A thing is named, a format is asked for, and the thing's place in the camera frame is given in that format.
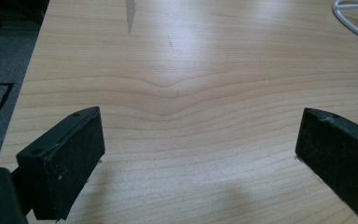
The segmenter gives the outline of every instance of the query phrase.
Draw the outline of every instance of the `white cord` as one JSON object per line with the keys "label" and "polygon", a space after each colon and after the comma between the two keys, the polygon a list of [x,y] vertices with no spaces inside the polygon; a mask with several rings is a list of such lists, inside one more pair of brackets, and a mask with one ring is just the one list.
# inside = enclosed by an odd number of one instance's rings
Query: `white cord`
{"label": "white cord", "polygon": [[348,29],[352,30],[358,35],[358,27],[353,25],[344,15],[341,13],[341,9],[358,8],[358,0],[337,0],[333,5],[333,11],[336,17],[344,24]]}

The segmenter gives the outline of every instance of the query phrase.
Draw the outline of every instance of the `light wood surface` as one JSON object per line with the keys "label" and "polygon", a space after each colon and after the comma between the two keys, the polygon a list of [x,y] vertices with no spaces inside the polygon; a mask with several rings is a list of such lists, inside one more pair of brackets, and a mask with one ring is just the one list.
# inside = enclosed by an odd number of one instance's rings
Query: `light wood surface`
{"label": "light wood surface", "polygon": [[332,4],[51,0],[0,166],[98,105],[106,154],[60,223],[358,223],[295,158],[304,107],[358,123]]}

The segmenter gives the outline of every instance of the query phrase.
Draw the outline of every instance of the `wood grain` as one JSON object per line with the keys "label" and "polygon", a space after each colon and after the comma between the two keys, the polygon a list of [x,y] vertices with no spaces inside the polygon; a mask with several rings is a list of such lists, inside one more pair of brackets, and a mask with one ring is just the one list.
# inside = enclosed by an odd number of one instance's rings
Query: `wood grain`
{"label": "wood grain", "polygon": [[295,159],[304,107],[358,122],[332,4],[136,1],[129,34],[124,0],[51,0],[0,166],[98,105],[107,151],[62,223],[358,223]]}

